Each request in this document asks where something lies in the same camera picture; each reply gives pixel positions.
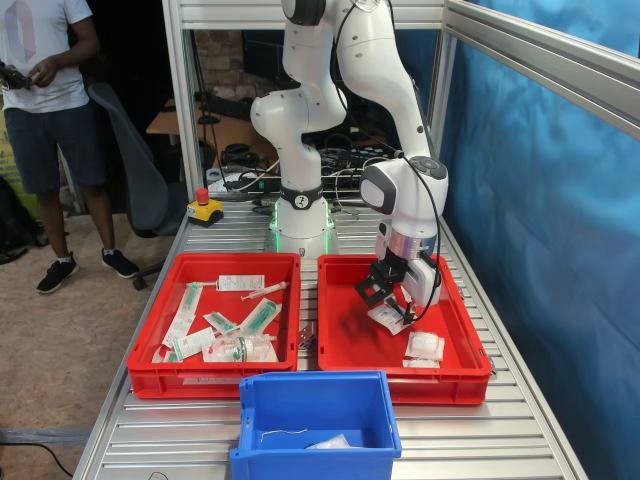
desk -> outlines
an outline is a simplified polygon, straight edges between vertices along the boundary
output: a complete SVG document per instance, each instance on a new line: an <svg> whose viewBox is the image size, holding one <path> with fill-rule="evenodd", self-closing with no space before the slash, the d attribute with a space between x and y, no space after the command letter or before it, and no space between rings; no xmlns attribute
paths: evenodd
<svg viewBox="0 0 640 480"><path fill-rule="evenodd" d="M169 100L165 106L174 106L175 101ZM195 102L196 121L202 117L202 110L200 110L200 102ZM269 141L261 136L253 128L251 122L244 120L238 120L237 118L227 117L225 115L214 115L220 119L220 123L216 123L213 127L216 130L216 139L218 140L218 147L220 152L223 152L227 145L233 143L244 143L247 145L255 145L251 151L257 153L261 157L268 157L269 164L272 164L277 158L278 154L276 149ZM213 142L213 136L211 135L211 129L209 125L198 124L198 138L204 141L204 129L207 130L207 143L211 148L215 149ZM178 126L178 114L173 112L160 112L153 119L153 122L147 127L148 134L154 135L171 135L180 136L180 128Z"/></svg>

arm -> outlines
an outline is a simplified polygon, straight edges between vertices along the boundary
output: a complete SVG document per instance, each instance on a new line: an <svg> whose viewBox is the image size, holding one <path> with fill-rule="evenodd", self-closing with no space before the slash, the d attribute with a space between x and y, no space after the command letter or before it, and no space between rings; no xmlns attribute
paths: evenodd
<svg viewBox="0 0 640 480"><path fill-rule="evenodd" d="M100 40L91 17L71 25L78 42L66 52L53 55L39 62L29 76L38 87L47 87L56 78L59 69L79 65L95 57L100 51Z"/></svg>

blue plastic bin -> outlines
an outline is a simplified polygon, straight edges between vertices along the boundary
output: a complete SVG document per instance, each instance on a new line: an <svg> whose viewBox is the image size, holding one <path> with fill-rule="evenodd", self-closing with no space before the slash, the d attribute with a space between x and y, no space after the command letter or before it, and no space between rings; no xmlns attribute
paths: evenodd
<svg viewBox="0 0 640 480"><path fill-rule="evenodd" d="M242 381L240 402L233 480L389 480L402 453L384 372L258 375ZM340 434L364 448L305 449Z"/></svg>

blue curtain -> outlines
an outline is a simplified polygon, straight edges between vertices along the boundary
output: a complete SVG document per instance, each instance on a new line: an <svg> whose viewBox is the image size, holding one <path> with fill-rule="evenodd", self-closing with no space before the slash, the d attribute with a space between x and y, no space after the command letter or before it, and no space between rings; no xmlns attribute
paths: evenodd
<svg viewBox="0 0 640 480"><path fill-rule="evenodd" d="M484 6L637 56L640 2ZM640 142L459 45L445 217L594 479L640 478Z"/></svg>

red plastic crate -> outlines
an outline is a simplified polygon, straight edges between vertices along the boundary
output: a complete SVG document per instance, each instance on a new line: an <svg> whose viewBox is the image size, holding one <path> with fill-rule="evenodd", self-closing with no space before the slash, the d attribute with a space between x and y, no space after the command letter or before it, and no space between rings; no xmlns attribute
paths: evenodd
<svg viewBox="0 0 640 480"><path fill-rule="evenodd" d="M264 275L265 285L289 282L285 290L266 297L282 304L282 312L265 334L277 337L277 363L205 363L202 353L182 363L151 363L173 321L189 282L213 282L220 275ZM205 287L196 319L189 333L209 327L203 318L220 312L229 320L242 322L261 298L240 299L241 292L218 292ZM239 398L241 379L266 372L295 371L298 362L298 320L300 315L300 257L284 253L184 253L178 255L127 359L133 392L140 398ZM162 347L161 354L167 351Z"/></svg>
<svg viewBox="0 0 640 480"><path fill-rule="evenodd" d="M444 259L440 259L440 302L395 337L367 316L370 308L354 288L367 277L374 260L370 255L329 255L318 260L320 369L384 370L393 403L481 404L491 363ZM395 294L398 303L406 305L399 286ZM402 367L409 334L414 331L445 338L441 368Z"/></svg>

